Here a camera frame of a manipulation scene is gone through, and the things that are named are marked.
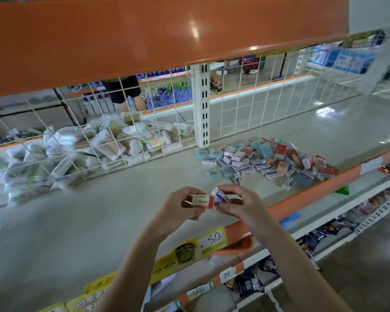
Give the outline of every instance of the person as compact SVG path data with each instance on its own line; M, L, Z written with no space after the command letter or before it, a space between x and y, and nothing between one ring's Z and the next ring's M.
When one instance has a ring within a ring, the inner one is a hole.
M140 96L141 90L137 77L126 76L124 78L112 78L109 80L101 80L104 87L106 88L110 99L113 103L119 104L120 113L129 113L130 108L127 103L127 96L130 96L134 102L137 111L145 111L146 103Z
M269 250L298 311L352 311L314 268L296 241L272 217L258 194L238 185L221 185L218 188L224 194L235 194L241 198L217 204L217 211L242 220ZM199 189L184 187L166 198L121 263L99 302L98 312L140 311L160 243L184 221L198 220L205 211L187 202L192 199L190 194L205 195Z

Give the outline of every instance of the orange panel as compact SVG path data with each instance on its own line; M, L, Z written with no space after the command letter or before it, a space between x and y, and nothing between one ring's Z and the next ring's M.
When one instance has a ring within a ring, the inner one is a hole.
M348 36L348 0L0 2L0 96Z

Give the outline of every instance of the gray floor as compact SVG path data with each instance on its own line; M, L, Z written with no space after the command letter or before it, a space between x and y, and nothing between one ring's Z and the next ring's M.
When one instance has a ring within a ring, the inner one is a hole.
M390 312L390 214L319 262L322 275L355 312ZM273 291L284 312L296 312L284 286ZM263 296L241 311L276 311Z

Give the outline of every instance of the black pole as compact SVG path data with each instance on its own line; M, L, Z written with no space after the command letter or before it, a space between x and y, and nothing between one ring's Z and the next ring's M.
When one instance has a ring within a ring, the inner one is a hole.
M282 77L281 73L283 72L283 67L284 67L284 62L286 61L286 56L287 56L287 52L284 53L283 62L281 63L280 74L279 74L280 77Z

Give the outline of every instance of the white shoe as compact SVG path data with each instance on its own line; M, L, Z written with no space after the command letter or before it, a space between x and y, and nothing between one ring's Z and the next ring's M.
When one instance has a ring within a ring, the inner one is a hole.
M217 74L218 75L223 75L223 71L222 70L217 70ZM228 70L224 70L224 75L227 75L228 74Z

